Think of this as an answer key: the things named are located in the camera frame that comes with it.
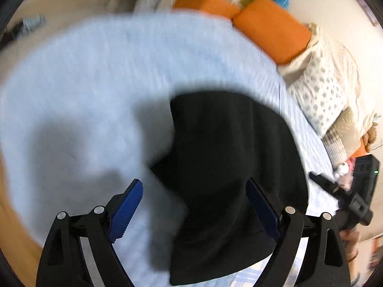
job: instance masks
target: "blue gripper pad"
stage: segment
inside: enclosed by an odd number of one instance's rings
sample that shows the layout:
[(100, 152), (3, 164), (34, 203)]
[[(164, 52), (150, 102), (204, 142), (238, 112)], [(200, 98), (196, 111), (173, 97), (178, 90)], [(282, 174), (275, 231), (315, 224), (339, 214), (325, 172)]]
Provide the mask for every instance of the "blue gripper pad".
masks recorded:
[(281, 232), (279, 228), (280, 216), (277, 212), (281, 212), (283, 205), (261, 186), (257, 185), (252, 178), (246, 182), (246, 196), (267, 236), (278, 241), (279, 237), (281, 237)]
[(142, 182), (135, 179), (123, 194), (113, 196), (106, 205), (110, 215), (108, 240), (111, 243), (124, 235), (138, 204), (140, 204), (143, 192)]

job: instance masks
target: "bed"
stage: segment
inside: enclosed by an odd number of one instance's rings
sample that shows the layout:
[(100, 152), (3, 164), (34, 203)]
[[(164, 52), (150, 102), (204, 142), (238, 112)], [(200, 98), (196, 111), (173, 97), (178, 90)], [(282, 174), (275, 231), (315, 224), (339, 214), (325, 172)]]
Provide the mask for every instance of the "bed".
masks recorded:
[[(171, 145), (169, 100), (199, 89), (246, 93), (269, 106), (292, 130), (305, 172), (332, 177), (321, 140), (275, 64), (230, 21), (196, 13), (104, 16), (41, 46), (1, 87), (9, 198), (30, 236), (43, 245), (57, 212), (88, 212), (139, 178), (144, 198), (114, 248), (135, 286), (169, 286), (172, 238), (185, 208), (146, 165)], [(307, 214), (336, 210), (334, 199), (308, 186)], [(253, 286), (266, 263), (196, 286)]]

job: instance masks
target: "white wall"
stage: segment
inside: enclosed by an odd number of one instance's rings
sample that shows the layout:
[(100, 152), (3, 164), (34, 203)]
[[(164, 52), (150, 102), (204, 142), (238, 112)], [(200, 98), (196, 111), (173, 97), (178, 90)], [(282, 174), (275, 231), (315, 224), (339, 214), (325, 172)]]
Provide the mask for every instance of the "white wall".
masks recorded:
[[(383, 114), (383, 31), (371, 24), (359, 4), (355, 0), (290, 0), (289, 12), (303, 23), (319, 24), (349, 49), (359, 66), (363, 87), (376, 100), (377, 111)], [(381, 144), (383, 119), (380, 124), (373, 148)], [(383, 147), (373, 154), (383, 162)], [(383, 176), (373, 199), (373, 222), (369, 227), (361, 227), (363, 238), (383, 232), (382, 182)]]

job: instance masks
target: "beige pillow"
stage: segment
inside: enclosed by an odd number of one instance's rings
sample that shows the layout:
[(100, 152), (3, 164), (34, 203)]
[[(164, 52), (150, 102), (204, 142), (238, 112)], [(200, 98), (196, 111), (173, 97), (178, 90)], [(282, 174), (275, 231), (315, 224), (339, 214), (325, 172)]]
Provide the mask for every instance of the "beige pillow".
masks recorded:
[(354, 117), (351, 108), (346, 108), (322, 138), (333, 167), (347, 160), (360, 146)]

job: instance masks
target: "patterned pillow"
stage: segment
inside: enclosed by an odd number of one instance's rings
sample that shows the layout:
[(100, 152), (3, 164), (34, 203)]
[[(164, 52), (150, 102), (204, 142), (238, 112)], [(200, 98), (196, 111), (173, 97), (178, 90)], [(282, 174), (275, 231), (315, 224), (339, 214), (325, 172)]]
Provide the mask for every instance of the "patterned pillow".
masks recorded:
[(338, 166), (360, 146), (357, 124), (351, 108), (342, 111), (322, 141), (333, 167)]
[(313, 53), (307, 68), (288, 91), (320, 137), (335, 122), (346, 103), (342, 88), (334, 78), (334, 67), (323, 53)]

